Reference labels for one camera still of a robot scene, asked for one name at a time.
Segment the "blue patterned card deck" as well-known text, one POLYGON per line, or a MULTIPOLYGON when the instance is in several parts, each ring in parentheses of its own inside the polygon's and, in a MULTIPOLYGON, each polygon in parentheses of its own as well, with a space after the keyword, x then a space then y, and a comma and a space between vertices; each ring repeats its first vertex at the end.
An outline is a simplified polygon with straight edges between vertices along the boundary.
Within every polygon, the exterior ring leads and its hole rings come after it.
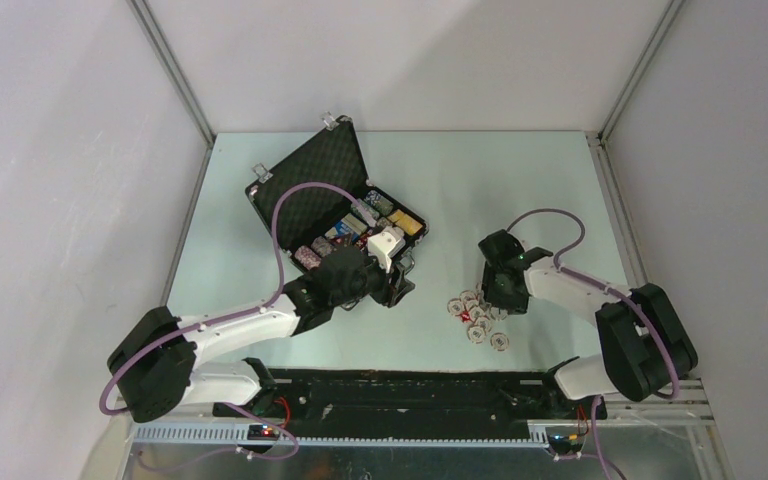
POLYGON ((348 213, 326 231, 324 237, 337 246, 354 246, 365 249, 370 226, 355 214, 348 213))

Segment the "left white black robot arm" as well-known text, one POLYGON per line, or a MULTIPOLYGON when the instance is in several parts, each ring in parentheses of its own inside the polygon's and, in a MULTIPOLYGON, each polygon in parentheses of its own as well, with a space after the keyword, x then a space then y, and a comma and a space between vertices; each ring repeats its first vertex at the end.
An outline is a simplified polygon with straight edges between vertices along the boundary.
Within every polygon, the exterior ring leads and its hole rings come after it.
POLYGON ((148 310, 107 359, 111 373, 99 408, 128 413, 137 423, 179 406, 230 403, 264 416, 276 403, 269 371, 254 358, 223 366, 220 357, 263 341, 302 335, 330 321, 336 309, 371 298, 392 308, 415 288, 408 268, 353 247, 285 283, 269 299, 221 314, 175 316, 165 305, 148 310), (108 404, 119 392, 123 407, 108 404))

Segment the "white red chip stack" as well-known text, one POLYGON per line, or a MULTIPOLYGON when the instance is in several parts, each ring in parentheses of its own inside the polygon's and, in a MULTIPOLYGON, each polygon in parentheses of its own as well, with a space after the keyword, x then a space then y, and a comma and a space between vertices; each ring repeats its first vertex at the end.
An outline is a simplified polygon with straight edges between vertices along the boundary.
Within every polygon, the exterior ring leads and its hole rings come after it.
POLYGON ((464 325, 466 337, 471 343, 486 344, 498 352, 510 348, 511 341, 504 329, 509 312, 492 305, 486 299, 480 284, 449 299, 446 302, 446 311, 464 325), (462 313, 468 313, 473 322, 463 323, 460 317, 462 313))

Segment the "purple grey chip stack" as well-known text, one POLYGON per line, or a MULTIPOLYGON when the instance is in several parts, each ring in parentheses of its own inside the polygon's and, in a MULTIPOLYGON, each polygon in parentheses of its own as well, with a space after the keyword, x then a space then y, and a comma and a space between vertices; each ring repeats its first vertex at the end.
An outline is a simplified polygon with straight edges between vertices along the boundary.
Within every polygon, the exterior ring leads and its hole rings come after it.
POLYGON ((311 243, 311 249, 320 257, 325 258, 334 253, 336 246, 325 237, 317 237, 311 243))

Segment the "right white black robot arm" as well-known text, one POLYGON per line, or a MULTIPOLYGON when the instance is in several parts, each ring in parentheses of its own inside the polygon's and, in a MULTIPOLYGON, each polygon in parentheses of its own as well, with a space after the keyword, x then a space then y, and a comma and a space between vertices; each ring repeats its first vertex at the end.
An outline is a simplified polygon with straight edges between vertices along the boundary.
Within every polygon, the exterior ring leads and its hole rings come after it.
POLYGON ((478 244, 484 257, 481 292, 492 307, 524 315, 534 300, 550 302, 594 326, 600 351, 549 371, 545 411, 566 418, 582 399, 618 393, 634 402, 667 392, 698 364, 698 354, 666 291, 654 283, 611 284, 565 266, 557 254, 526 248, 506 230, 478 244))

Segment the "black poker set case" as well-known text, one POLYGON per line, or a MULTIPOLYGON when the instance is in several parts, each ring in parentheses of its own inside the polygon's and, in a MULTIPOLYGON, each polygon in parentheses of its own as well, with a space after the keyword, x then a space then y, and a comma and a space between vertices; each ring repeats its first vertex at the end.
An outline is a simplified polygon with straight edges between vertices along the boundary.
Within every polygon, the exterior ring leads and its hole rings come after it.
POLYGON ((412 257, 411 250, 427 233, 426 221, 403 203, 375 186, 368 177, 361 147, 353 121, 347 116, 333 120, 325 129, 301 145, 285 159, 249 185, 246 194, 265 223, 277 251, 284 251, 302 271, 302 276, 284 282, 278 298, 290 301, 297 314, 303 317, 326 317, 336 308, 321 308, 314 304, 314 270, 305 270, 294 258, 301 246, 324 234, 338 220, 351 211, 351 202, 363 200, 375 189, 394 204, 423 224, 414 236, 407 236, 393 225, 388 216, 378 218, 370 227, 368 238, 384 227, 394 227, 405 240, 405 246, 396 254, 393 275, 409 272, 404 261, 412 257))

